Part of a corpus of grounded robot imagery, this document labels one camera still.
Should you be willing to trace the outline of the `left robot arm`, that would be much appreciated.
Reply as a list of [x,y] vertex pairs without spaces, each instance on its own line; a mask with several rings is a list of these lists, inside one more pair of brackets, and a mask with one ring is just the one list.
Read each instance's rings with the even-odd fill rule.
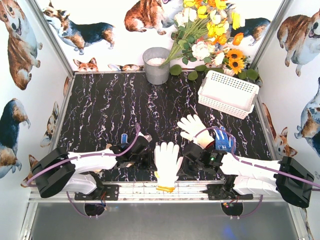
[[67,152],[58,147],[31,168],[31,176],[25,184],[36,186],[43,199],[60,192],[75,192],[85,200],[99,200],[108,191],[97,172],[132,166],[156,171],[148,144],[130,146],[121,143],[105,150],[85,153]]

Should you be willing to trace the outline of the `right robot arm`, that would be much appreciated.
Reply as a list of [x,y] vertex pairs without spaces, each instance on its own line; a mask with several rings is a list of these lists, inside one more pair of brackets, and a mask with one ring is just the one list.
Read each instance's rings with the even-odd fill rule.
[[194,142],[182,150],[178,176],[195,178],[198,171],[222,176],[223,183],[207,185],[211,200],[251,200],[254,196],[282,197],[287,203],[308,208],[314,176],[292,157],[258,160],[233,154],[213,146],[202,148]]

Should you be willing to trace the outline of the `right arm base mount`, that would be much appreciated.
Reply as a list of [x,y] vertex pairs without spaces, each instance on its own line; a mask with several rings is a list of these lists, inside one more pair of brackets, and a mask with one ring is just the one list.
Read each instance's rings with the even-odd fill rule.
[[232,188],[225,189],[223,184],[207,184],[201,193],[207,194],[209,200],[252,200],[253,194],[240,195]]

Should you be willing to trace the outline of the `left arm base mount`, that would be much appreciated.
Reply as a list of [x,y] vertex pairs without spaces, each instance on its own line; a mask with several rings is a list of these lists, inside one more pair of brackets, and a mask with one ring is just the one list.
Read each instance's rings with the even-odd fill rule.
[[104,184],[103,186],[97,187],[93,192],[84,194],[76,192],[74,199],[76,201],[117,201],[119,197],[118,184]]

